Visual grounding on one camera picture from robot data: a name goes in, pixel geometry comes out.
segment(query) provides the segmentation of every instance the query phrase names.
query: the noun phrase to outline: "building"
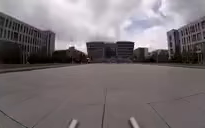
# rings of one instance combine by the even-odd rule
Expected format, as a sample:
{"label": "building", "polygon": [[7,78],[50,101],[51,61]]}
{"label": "building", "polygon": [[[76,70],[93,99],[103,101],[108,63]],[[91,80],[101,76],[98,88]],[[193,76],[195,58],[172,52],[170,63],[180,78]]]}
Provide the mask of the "building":
{"label": "building", "polygon": [[117,43],[117,56],[118,58],[130,58],[133,56],[134,42],[118,41]]}
{"label": "building", "polygon": [[148,54],[149,54],[148,48],[139,47],[134,50],[134,59],[137,62],[143,62],[148,57]]}
{"label": "building", "polygon": [[[205,63],[205,16],[179,28],[177,33],[179,34],[182,56],[196,53],[197,61]],[[168,46],[171,50],[172,47],[169,43],[168,37]]]}
{"label": "building", "polygon": [[105,43],[105,57],[116,58],[117,57],[117,44]]}
{"label": "building", "polygon": [[0,49],[6,46],[5,43],[16,45],[19,48],[20,63],[27,63],[31,54],[52,55],[55,33],[42,31],[0,12]]}
{"label": "building", "polygon": [[105,57],[104,42],[87,42],[88,57],[93,61],[100,61]]}
{"label": "building", "polygon": [[157,49],[155,51],[152,51],[150,56],[152,60],[154,60],[157,63],[166,63],[168,62],[168,55],[169,50],[166,49]]}
{"label": "building", "polygon": [[56,63],[87,62],[86,54],[75,49],[75,47],[69,47],[66,50],[57,50],[53,53],[53,58]]}
{"label": "building", "polygon": [[176,55],[181,53],[181,45],[178,30],[173,29],[167,32],[167,37],[169,59],[174,59]]}
{"label": "building", "polygon": [[93,61],[102,62],[109,58],[130,58],[133,56],[134,42],[87,42],[88,57]]}

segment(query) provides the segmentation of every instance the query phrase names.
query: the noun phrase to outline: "sky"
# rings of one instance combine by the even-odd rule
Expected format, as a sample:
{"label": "sky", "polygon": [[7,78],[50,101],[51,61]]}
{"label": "sky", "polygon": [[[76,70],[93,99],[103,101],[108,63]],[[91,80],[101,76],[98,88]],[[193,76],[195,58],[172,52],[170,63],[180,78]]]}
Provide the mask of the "sky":
{"label": "sky", "polygon": [[129,40],[166,49],[166,32],[205,15],[205,0],[0,0],[0,11],[56,33],[55,48]]}

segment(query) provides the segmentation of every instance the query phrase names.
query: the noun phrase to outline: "facade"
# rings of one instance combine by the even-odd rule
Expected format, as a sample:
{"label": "facade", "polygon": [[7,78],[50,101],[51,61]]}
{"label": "facade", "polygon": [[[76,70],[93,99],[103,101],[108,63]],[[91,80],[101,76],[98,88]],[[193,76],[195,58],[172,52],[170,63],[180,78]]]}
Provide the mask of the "facade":
{"label": "facade", "polygon": [[138,62],[145,61],[146,58],[148,57],[148,54],[149,54],[148,48],[139,47],[139,48],[135,49],[134,50],[135,61],[138,61]]}
{"label": "facade", "polygon": [[109,42],[87,42],[88,57],[98,62],[108,58],[130,58],[133,56],[134,42],[119,41]]}
{"label": "facade", "polygon": [[181,45],[178,30],[167,32],[169,59],[173,59],[176,54],[180,54]]}
{"label": "facade", "polygon": [[129,58],[133,56],[134,42],[118,41],[117,43],[117,56],[118,58]]}
{"label": "facade", "polygon": [[151,52],[151,58],[157,63],[165,63],[168,62],[168,53],[169,50],[166,49],[157,49]]}
{"label": "facade", "polygon": [[205,16],[179,28],[177,31],[181,54],[196,53],[198,62],[205,63]]}
{"label": "facade", "polygon": [[42,31],[0,12],[0,41],[19,47],[20,63],[26,63],[31,54],[52,55],[55,33]]}
{"label": "facade", "polygon": [[104,42],[87,42],[88,57],[95,60],[102,60],[105,57],[105,44]]}

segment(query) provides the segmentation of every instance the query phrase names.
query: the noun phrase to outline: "white cloud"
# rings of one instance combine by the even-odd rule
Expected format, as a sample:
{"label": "white cloud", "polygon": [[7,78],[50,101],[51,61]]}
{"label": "white cloud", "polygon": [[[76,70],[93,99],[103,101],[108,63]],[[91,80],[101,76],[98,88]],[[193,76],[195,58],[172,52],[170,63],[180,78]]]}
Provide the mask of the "white cloud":
{"label": "white cloud", "polygon": [[205,15],[205,0],[0,0],[0,11],[56,32],[56,49],[118,39],[156,49],[168,30]]}

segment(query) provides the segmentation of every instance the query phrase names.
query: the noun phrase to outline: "gray pavement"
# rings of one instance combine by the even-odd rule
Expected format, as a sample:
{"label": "gray pavement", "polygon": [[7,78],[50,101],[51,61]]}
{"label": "gray pavement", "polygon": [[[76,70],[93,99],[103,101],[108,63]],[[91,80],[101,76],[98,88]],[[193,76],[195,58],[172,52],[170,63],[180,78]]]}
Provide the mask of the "gray pavement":
{"label": "gray pavement", "polygon": [[0,74],[5,128],[205,128],[205,70],[89,64]]}

